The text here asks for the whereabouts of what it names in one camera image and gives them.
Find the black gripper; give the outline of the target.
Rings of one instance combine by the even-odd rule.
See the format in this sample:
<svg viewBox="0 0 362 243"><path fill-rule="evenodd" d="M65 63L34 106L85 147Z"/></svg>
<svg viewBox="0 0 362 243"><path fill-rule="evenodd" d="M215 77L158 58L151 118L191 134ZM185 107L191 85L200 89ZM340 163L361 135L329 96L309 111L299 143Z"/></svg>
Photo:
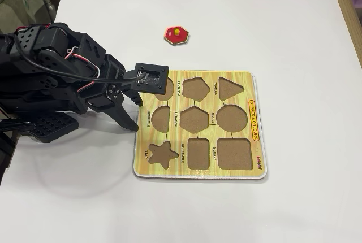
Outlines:
<svg viewBox="0 0 362 243"><path fill-rule="evenodd" d="M110 54L105 55L100 70L102 79L122 79L126 73L125 67ZM137 132L138 125L122 106L124 95L136 105L143 105L139 92L131 89L131 83L94 83L84 91L84 99L93 111L104 113L122 128Z"/></svg>

